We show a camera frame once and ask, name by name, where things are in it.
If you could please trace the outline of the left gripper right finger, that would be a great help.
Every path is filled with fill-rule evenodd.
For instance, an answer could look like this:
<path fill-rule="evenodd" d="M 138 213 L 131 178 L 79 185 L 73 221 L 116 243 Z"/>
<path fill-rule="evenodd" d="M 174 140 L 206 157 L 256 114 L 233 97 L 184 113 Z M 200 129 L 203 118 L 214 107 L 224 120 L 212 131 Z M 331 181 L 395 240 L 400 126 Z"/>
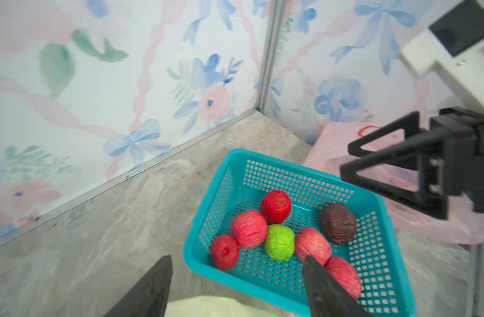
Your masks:
<path fill-rule="evenodd" d="M 313 256 L 305 258 L 302 277 L 311 316 L 371 316 Z"/>

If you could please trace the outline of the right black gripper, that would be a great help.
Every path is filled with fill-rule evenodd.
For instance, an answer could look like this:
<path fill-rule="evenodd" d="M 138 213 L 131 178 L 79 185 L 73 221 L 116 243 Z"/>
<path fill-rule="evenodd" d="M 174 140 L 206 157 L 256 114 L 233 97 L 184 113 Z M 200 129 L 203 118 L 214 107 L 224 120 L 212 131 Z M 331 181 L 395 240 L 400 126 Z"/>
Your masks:
<path fill-rule="evenodd" d="M 373 149 L 365 149 L 370 143 Z M 445 108 L 420 127 L 413 111 L 348 145 L 358 159 L 340 167 L 343 181 L 370 190 L 435 219 L 445 220 L 449 197 L 466 194 L 472 211 L 484 213 L 484 115 L 463 108 Z M 396 163 L 418 173 L 416 191 L 399 188 L 359 172 Z"/>

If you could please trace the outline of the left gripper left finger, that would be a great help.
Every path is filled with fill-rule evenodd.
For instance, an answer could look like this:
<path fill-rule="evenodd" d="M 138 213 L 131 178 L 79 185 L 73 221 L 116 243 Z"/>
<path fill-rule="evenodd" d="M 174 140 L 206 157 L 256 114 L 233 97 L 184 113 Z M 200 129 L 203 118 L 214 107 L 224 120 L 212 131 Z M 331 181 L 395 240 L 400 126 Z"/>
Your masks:
<path fill-rule="evenodd" d="M 106 316 L 165 316 L 173 276 L 170 254 L 162 256 Z"/>

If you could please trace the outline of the red apple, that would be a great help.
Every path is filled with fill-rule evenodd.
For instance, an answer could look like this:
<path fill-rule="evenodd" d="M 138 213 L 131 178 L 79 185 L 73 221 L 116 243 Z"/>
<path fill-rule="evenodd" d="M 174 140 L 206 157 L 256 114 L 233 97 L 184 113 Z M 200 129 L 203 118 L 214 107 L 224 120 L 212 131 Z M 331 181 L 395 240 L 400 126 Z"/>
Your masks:
<path fill-rule="evenodd" d="M 239 256 L 239 244 L 233 236 L 220 235 L 214 239 L 210 248 L 210 259 L 216 269 L 231 270 L 236 266 Z"/>
<path fill-rule="evenodd" d="M 260 203 L 260 213 L 268 225 L 282 224 L 292 212 L 292 201 L 281 190 L 269 192 Z"/>
<path fill-rule="evenodd" d="M 362 281 L 355 268 L 345 259 L 337 256 L 330 257 L 324 267 L 355 300 L 360 298 Z"/>

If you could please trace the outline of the yellow knotted plastic bag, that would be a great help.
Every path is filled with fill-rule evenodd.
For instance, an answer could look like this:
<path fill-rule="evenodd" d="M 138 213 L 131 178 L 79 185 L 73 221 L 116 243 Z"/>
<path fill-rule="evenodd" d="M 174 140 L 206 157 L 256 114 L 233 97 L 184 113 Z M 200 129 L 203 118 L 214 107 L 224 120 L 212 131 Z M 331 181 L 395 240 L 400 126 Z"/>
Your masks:
<path fill-rule="evenodd" d="M 227 297 L 200 296 L 169 302 L 166 317 L 264 317 L 276 316 L 268 311 L 241 304 Z"/>

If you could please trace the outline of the green crinkled toy vegetable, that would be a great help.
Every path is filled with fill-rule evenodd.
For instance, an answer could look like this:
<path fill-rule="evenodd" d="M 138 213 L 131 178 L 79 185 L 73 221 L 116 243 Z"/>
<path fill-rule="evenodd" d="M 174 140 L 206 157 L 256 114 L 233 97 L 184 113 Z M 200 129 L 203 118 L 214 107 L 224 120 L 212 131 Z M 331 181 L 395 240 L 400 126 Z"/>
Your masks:
<path fill-rule="evenodd" d="M 284 225 L 269 225 L 264 250 L 274 260 L 288 261 L 295 252 L 294 232 Z"/>

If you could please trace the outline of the dark purple round fruit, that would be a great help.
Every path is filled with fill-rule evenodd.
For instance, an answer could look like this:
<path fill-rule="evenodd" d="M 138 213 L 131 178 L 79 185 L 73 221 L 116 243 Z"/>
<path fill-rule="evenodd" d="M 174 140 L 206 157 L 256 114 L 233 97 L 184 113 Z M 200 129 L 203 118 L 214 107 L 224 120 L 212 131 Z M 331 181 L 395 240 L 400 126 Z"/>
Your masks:
<path fill-rule="evenodd" d="M 319 212 L 321 231 L 335 245 L 343 245 L 354 240 L 356 217 L 346 205 L 332 203 Z"/>

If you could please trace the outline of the pink crinkled toy ball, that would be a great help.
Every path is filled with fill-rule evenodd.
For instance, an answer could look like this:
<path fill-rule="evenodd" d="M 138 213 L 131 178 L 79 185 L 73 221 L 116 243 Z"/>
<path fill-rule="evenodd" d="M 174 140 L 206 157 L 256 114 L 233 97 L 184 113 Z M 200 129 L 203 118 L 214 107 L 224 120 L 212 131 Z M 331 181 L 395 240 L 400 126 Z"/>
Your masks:
<path fill-rule="evenodd" d="M 255 210 L 246 211 L 231 222 L 231 232 L 243 249 L 251 249 L 264 243 L 268 235 L 266 219 Z"/>

